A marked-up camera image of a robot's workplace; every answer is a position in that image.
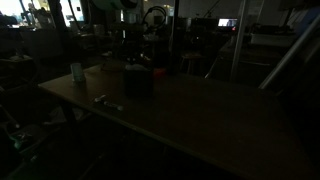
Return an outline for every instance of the marker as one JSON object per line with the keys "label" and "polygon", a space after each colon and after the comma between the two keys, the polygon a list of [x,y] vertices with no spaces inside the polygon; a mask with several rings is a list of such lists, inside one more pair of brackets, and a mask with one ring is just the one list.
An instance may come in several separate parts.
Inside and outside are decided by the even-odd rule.
{"label": "marker", "polygon": [[111,107],[111,108],[116,108],[118,111],[123,111],[123,106],[120,106],[120,105],[117,105],[117,104],[113,104],[113,103],[110,103],[108,101],[104,101],[103,98],[105,98],[105,97],[106,97],[106,95],[102,95],[102,96],[100,96],[98,98],[95,98],[94,102],[102,103],[103,105]]}

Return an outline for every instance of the window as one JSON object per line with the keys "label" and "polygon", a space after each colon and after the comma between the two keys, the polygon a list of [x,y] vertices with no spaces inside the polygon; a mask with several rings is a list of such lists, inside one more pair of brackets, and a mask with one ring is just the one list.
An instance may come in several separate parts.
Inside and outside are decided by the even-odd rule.
{"label": "window", "polygon": [[[24,8],[26,11],[29,10],[29,3],[32,3],[31,0],[22,0],[22,3],[24,5]],[[47,0],[34,0],[33,5],[36,9],[40,9],[41,7],[44,7],[46,10],[49,9],[49,5],[47,3]],[[26,25],[26,23],[23,23],[24,20],[21,17],[21,13],[23,12],[20,0],[0,0],[0,11],[3,15],[7,16],[14,16],[17,21],[20,23],[20,25]]]}
{"label": "window", "polygon": [[[62,6],[62,14],[64,21],[66,22],[66,26],[70,27],[70,21],[74,21],[74,18],[72,16],[68,0],[60,0],[60,4]],[[80,0],[71,0],[71,4],[74,15],[76,16],[77,20],[83,21],[83,13]]]}

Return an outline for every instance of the cup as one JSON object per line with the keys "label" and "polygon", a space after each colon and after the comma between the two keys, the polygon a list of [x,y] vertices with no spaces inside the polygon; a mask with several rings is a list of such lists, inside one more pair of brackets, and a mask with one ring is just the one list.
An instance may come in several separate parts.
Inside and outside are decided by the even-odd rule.
{"label": "cup", "polygon": [[86,80],[80,63],[72,63],[70,65],[72,80],[74,82],[83,82]]}

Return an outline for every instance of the computer monitor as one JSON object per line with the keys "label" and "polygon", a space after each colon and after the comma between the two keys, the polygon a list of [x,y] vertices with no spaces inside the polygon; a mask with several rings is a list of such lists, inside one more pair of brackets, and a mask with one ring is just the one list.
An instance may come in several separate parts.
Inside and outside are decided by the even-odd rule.
{"label": "computer monitor", "polygon": [[219,27],[235,27],[238,19],[219,19]]}

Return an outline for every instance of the black box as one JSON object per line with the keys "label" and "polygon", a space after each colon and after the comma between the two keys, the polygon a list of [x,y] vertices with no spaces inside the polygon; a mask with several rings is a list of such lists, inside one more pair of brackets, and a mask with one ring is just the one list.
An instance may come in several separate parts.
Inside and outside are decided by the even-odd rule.
{"label": "black box", "polygon": [[153,71],[124,70],[124,91],[128,97],[151,97]]}

